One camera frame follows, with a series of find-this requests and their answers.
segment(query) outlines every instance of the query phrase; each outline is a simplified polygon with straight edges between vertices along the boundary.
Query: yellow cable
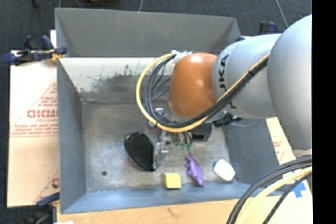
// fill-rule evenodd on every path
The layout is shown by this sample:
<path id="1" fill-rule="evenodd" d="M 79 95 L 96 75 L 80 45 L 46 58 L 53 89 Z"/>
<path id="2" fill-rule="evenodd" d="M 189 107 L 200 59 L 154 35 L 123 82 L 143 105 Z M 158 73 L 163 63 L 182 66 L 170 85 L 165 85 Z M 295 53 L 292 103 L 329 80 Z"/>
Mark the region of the yellow cable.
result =
<path id="1" fill-rule="evenodd" d="M 252 210 L 252 208 L 254 208 L 263 198 L 265 198 L 267 195 L 269 195 L 271 192 L 273 192 L 274 190 L 282 187 L 283 185 L 285 185 L 286 183 L 297 179 L 301 176 L 304 176 L 308 173 L 310 173 L 312 171 L 312 167 L 308 167 L 305 168 L 303 170 L 299 170 L 297 172 L 295 172 L 294 174 L 290 175 L 290 176 L 286 176 L 285 178 L 273 183 L 272 185 L 268 186 L 267 188 L 265 188 L 262 192 L 260 192 L 255 198 L 253 198 L 253 200 L 246 206 L 246 208 L 242 208 L 241 210 L 241 214 L 238 215 L 238 218 L 236 220 L 237 224 L 241 224 L 243 223 L 243 221 L 245 220 L 245 218 L 247 217 L 247 215 L 249 214 L 249 212 Z"/>
<path id="2" fill-rule="evenodd" d="M 140 89 L 141 89 L 141 85 L 142 85 L 142 81 L 143 81 L 143 78 L 145 77 L 145 75 L 147 74 L 147 72 L 153 67 L 155 66 L 157 63 L 161 62 L 162 60 L 166 59 L 166 58 L 169 58 L 170 56 L 173 56 L 174 53 L 171 53 L 171 54 L 166 54 L 164 56 L 161 56 L 157 59 L 155 59 L 150 65 L 148 65 L 145 70 L 141 73 L 139 79 L 138 79 L 138 82 L 137 82 L 137 85 L 136 85 L 136 88 L 135 88 L 135 99 L 136 99 L 136 102 L 138 104 L 138 107 L 139 109 L 141 110 L 142 114 L 150 121 L 152 122 L 153 124 L 155 124 L 157 127 L 165 130 L 165 131 L 168 131 L 168 132 L 175 132 L 175 133 L 179 133 L 179 132 L 186 132 L 186 131 L 189 131 L 197 126 L 199 126 L 202 122 L 204 122 L 206 119 L 207 119 L 207 116 L 198 120 L 197 122 L 191 124 L 191 125 L 188 125 L 186 127 L 181 127 L 181 128 L 171 128 L 171 127 L 167 127 L 167 126 L 164 126 L 160 123 L 158 123 L 156 121 L 156 119 L 152 118 L 146 111 L 146 109 L 143 107 L 142 105 L 142 102 L 141 102 L 141 98 L 140 98 Z"/>
<path id="3" fill-rule="evenodd" d="M 146 117 L 147 120 L 149 120 L 151 123 L 153 123 L 155 126 L 168 131 L 168 132 L 172 132 L 172 133 L 179 133 L 179 132 L 187 132 L 193 128 L 196 128 L 197 126 L 201 125 L 204 121 L 207 120 L 207 118 L 209 117 L 208 115 L 201 118 L 200 120 L 187 125 L 185 127 L 179 127 L 179 128 L 172 128 L 172 127 L 168 127 L 165 125 L 162 125 L 161 123 L 158 123 L 156 121 L 156 119 L 152 118 L 146 111 L 146 109 L 143 107 L 142 102 L 141 102 L 141 98 L 140 98 L 140 89 L 141 89 L 141 85 L 142 85 L 142 81 L 144 79 L 144 77 L 146 76 L 146 74 L 148 73 L 148 71 L 155 66 L 157 63 L 161 62 L 162 60 L 169 58 L 170 56 L 173 56 L 174 53 L 171 54 L 166 54 L 163 55 L 157 59 L 155 59 L 150 65 L 148 65 L 145 70 L 141 73 L 137 85 L 136 85 L 136 89 L 135 89 L 135 99 L 136 102 L 138 104 L 138 107 L 140 109 L 140 111 L 142 112 L 142 114 Z M 258 64 L 260 64 L 262 61 L 266 60 L 270 55 L 270 52 L 267 53 L 263 58 L 261 58 L 256 64 L 254 64 L 250 70 L 253 70 Z M 238 81 L 236 81 L 236 83 L 234 83 L 218 100 L 217 102 L 221 101 L 224 97 L 226 97 L 243 79 L 245 79 L 249 74 L 249 71 L 247 71 Z"/>

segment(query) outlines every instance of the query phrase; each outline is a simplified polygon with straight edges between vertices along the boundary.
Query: yellow sponge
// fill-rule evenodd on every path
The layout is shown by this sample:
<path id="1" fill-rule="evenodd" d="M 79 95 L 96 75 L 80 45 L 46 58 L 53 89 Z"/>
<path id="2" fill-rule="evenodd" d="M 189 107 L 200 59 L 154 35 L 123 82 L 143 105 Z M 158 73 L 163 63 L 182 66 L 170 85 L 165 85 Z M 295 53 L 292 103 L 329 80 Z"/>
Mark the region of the yellow sponge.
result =
<path id="1" fill-rule="evenodd" d="M 181 188 L 181 177 L 177 173 L 164 173 L 163 180 L 166 188 Z"/>

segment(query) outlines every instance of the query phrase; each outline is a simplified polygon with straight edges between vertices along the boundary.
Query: clamp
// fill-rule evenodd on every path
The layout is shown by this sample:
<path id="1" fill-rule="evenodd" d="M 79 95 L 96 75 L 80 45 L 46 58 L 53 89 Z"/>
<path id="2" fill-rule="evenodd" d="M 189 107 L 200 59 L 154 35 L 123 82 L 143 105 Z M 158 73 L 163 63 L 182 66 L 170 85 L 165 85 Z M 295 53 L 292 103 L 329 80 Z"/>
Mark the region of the clamp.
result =
<path id="1" fill-rule="evenodd" d="M 55 48 L 46 35 L 42 36 L 41 40 L 44 44 L 44 50 L 33 51 L 33 47 L 37 46 L 32 36 L 27 36 L 23 44 L 24 49 L 16 53 L 10 52 L 2 55 L 2 62 L 6 65 L 19 66 L 25 63 L 50 59 L 53 63 L 56 63 L 58 58 L 64 57 L 68 52 L 66 47 Z"/>

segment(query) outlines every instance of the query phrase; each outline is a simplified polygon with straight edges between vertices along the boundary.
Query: gray bin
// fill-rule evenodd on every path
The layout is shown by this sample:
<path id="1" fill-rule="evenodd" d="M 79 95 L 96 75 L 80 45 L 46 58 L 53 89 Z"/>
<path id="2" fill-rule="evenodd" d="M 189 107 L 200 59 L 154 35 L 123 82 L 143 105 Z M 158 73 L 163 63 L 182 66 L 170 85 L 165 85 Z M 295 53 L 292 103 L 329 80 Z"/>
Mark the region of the gray bin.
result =
<path id="1" fill-rule="evenodd" d="M 265 121 L 213 128 L 207 142 L 194 143 L 204 188 L 187 176 L 187 151 L 178 146 L 152 173 L 136 168 L 123 148 L 130 132 L 158 138 L 134 100 L 144 67 L 172 49 L 219 54 L 240 36 L 234 18 L 73 8 L 56 8 L 55 16 L 57 46 L 68 48 L 58 62 L 62 214 L 239 198 L 278 164 Z M 213 173 L 220 158 L 236 171 L 231 183 Z M 163 173 L 179 173 L 182 188 L 165 189 Z"/>

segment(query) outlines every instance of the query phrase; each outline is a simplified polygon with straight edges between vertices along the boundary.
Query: black oval object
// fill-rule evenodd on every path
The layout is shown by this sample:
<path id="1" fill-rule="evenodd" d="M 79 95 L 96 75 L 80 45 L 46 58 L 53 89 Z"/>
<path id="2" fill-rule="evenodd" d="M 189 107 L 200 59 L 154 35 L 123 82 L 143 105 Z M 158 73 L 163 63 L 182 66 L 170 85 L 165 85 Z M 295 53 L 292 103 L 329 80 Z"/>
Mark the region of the black oval object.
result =
<path id="1" fill-rule="evenodd" d="M 142 132 L 130 133 L 124 141 L 125 149 L 131 160 L 141 169 L 153 172 L 154 145 Z"/>

